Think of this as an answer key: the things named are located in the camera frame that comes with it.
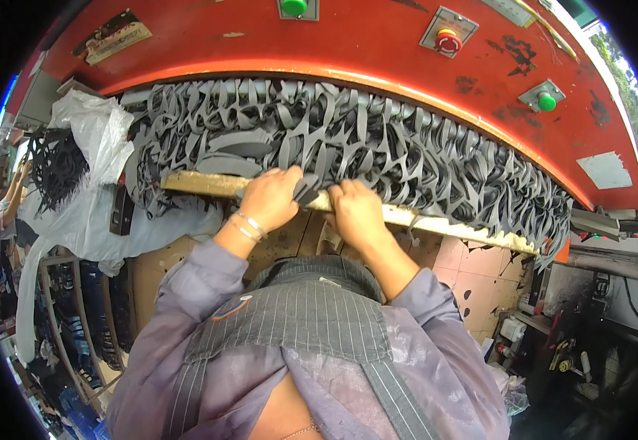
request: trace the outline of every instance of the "foliage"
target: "foliage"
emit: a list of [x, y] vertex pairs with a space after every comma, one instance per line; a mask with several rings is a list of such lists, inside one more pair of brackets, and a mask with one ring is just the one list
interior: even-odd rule
[[631, 85], [634, 74], [631, 70], [624, 72], [615, 61], [623, 58], [623, 53], [617, 42], [607, 33], [599, 32], [590, 38], [600, 56], [613, 74], [617, 88], [620, 90], [620, 98], [623, 101], [624, 110], [630, 117], [630, 123], [634, 135], [638, 139], [638, 85]]

